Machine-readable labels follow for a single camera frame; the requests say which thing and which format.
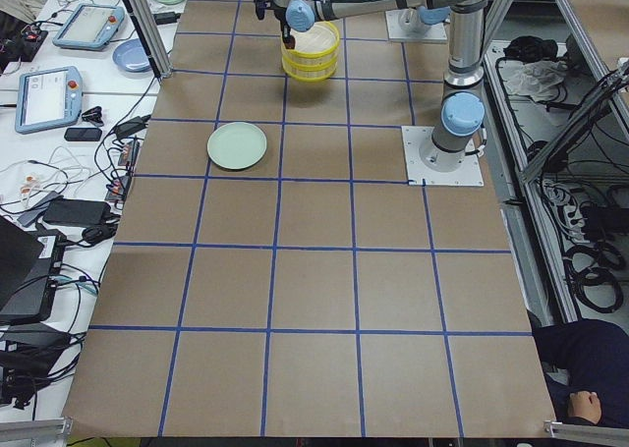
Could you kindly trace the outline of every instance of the robotic arm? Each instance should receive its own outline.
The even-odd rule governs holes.
[[[273,10],[280,22],[282,40],[294,48],[291,29],[307,31],[316,21],[426,7],[450,7],[451,28],[448,69],[444,75],[441,121],[431,141],[422,147],[426,165],[440,172],[455,170],[462,162],[470,137],[485,115],[480,100],[483,79],[482,54],[486,0],[255,0],[257,17]]]

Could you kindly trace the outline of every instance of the black laptop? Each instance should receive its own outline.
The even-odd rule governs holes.
[[[24,231],[0,217],[0,323],[27,324],[50,316],[64,248],[57,230]]]

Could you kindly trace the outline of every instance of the blue plate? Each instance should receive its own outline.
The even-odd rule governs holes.
[[[114,50],[112,58],[118,67],[127,72],[145,72],[150,69],[139,39],[123,42]]]

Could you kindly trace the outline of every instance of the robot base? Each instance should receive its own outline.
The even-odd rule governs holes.
[[[409,185],[442,185],[449,187],[482,187],[483,175],[479,158],[476,155],[466,155],[458,169],[452,172],[438,172],[429,168],[420,156],[420,147],[426,140],[430,140],[433,127],[403,126],[402,139],[404,141],[404,156],[406,158],[406,174]],[[467,151],[474,150],[470,141]]]
[[[443,23],[432,25],[426,32],[405,31],[400,27],[400,14],[404,10],[391,10],[386,12],[386,28],[389,33],[389,41],[398,42],[424,42],[426,44],[445,44],[448,37]]]

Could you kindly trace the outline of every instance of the yellow container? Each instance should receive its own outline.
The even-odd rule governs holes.
[[[315,23],[306,32],[293,31],[295,49],[281,44],[282,68],[293,79],[318,82],[336,71],[341,36],[330,22]]]

